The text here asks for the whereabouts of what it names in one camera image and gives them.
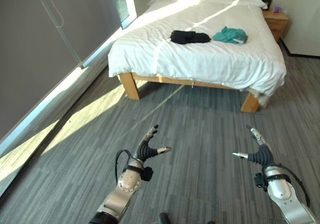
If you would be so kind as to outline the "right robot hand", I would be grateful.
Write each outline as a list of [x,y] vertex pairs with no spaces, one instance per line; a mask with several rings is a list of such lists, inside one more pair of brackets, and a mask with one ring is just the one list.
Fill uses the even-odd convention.
[[240,159],[246,159],[261,166],[274,164],[275,161],[272,151],[262,133],[250,125],[247,125],[246,127],[251,132],[253,138],[256,140],[258,144],[258,151],[250,154],[237,152],[232,153],[232,155]]

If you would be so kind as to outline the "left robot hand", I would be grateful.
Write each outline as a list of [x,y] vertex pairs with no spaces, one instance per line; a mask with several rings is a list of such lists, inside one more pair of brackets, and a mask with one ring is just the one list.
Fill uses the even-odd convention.
[[172,151],[171,147],[163,147],[163,148],[151,148],[149,146],[149,141],[154,137],[154,135],[158,132],[159,125],[154,125],[150,128],[150,130],[144,135],[141,140],[137,151],[135,153],[135,158],[144,163],[147,159],[153,158],[160,154],[168,153]]

